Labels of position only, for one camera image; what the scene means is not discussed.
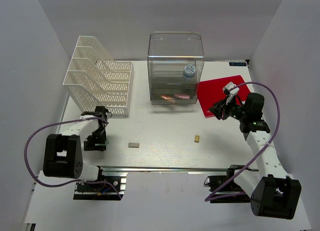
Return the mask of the small yellow sharpener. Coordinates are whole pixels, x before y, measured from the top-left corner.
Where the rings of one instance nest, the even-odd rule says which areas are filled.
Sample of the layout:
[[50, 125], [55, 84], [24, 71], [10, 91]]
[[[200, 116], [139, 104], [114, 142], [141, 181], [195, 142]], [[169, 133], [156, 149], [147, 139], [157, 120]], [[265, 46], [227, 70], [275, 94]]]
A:
[[195, 135], [194, 142], [195, 143], [199, 143], [200, 142], [200, 136], [199, 135]]

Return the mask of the blue cleaning gel jar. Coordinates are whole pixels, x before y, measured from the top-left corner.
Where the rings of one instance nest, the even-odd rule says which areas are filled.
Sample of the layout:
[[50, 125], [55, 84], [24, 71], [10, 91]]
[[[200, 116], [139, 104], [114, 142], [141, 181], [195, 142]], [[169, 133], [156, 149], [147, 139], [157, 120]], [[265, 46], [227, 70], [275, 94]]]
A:
[[193, 64], [186, 64], [183, 68], [183, 78], [188, 82], [196, 76], [196, 66]]

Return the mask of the clear acrylic drawer organizer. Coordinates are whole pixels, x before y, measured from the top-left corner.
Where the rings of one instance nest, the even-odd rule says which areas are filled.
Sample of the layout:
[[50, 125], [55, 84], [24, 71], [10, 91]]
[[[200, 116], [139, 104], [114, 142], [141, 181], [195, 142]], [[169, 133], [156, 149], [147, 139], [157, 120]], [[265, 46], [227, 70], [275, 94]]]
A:
[[[183, 78], [184, 66], [195, 65], [195, 77]], [[202, 37], [197, 32], [156, 31], [150, 34], [147, 69], [149, 97], [155, 105], [194, 105], [205, 64]], [[177, 99], [174, 94], [190, 95], [190, 99]], [[175, 98], [169, 102], [161, 95]]]

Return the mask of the green translucent stapler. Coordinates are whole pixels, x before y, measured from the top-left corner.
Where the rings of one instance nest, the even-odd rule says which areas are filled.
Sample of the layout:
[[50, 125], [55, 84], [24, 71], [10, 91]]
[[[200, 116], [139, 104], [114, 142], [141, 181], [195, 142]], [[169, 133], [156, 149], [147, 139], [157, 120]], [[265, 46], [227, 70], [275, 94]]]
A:
[[107, 146], [110, 142], [108, 140], [106, 140], [106, 142], [104, 143], [96, 143], [96, 146]]

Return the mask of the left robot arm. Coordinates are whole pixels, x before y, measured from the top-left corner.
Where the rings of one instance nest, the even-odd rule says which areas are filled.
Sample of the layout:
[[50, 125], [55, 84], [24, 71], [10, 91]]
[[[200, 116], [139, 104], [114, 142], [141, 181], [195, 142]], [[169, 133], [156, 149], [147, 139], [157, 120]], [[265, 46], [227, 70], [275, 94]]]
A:
[[111, 112], [104, 106], [85, 111], [70, 128], [62, 133], [50, 134], [46, 139], [43, 174], [46, 177], [68, 178], [88, 184], [99, 191], [106, 178], [99, 166], [83, 160], [84, 151], [107, 150], [106, 126]]

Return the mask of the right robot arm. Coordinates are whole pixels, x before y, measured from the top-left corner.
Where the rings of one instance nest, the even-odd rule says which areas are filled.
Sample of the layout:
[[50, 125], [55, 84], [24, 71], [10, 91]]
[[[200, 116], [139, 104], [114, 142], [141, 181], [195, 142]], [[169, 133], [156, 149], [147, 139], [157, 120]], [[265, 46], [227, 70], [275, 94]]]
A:
[[247, 196], [255, 216], [291, 220], [295, 216], [302, 186], [289, 177], [273, 147], [271, 131], [263, 120], [265, 98], [249, 93], [244, 104], [237, 104], [237, 97], [228, 95], [215, 103], [209, 111], [218, 120], [231, 117], [239, 121], [239, 129], [251, 148], [259, 177], [249, 166], [231, 165], [226, 176], [210, 176], [211, 203], [222, 199], [232, 202], [236, 196]]

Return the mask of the grey eraser block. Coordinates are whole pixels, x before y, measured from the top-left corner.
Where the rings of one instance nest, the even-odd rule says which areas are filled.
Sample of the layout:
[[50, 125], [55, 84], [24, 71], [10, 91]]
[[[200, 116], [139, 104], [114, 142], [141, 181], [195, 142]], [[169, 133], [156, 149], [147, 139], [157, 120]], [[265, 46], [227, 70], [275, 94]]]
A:
[[140, 143], [139, 142], [129, 142], [128, 143], [128, 147], [129, 148], [139, 148], [140, 147]]

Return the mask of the dark label sticker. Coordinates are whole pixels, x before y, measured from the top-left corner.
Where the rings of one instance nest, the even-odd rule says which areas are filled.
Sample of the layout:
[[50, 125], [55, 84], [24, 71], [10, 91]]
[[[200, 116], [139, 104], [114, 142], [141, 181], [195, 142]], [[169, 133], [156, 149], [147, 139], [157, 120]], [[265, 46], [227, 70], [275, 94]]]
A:
[[246, 67], [247, 64], [245, 62], [229, 62], [231, 67]]

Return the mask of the white plastic file rack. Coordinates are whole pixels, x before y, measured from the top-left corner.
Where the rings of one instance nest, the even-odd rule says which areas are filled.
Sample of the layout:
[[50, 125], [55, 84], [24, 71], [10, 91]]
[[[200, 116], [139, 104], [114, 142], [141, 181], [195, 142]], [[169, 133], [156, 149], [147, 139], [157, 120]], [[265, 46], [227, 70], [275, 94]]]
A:
[[77, 39], [63, 86], [80, 111], [106, 107], [115, 117], [128, 117], [134, 64], [116, 61], [94, 36]]

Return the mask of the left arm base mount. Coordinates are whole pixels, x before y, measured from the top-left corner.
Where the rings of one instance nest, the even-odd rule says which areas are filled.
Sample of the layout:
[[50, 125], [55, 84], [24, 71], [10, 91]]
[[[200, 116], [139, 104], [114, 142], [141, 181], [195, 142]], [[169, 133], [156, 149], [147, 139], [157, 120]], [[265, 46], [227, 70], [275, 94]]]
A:
[[100, 167], [98, 183], [75, 185], [73, 200], [79, 201], [120, 201], [126, 189], [127, 173]]

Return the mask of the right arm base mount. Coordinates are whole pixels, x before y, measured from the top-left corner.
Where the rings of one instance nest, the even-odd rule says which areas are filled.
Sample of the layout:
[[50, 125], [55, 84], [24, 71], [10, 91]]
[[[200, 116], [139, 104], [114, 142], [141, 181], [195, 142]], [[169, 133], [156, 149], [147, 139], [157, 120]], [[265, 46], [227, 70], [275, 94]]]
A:
[[[209, 175], [204, 185], [209, 187], [210, 193], [213, 193], [218, 187], [223, 185], [229, 178], [231, 178], [236, 172], [238, 172], [243, 165], [231, 165], [224, 175]], [[251, 203], [251, 195], [244, 193], [245, 191], [239, 184], [236, 184], [234, 180], [226, 184], [212, 197], [208, 199], [211, 204], [240, 204]]]

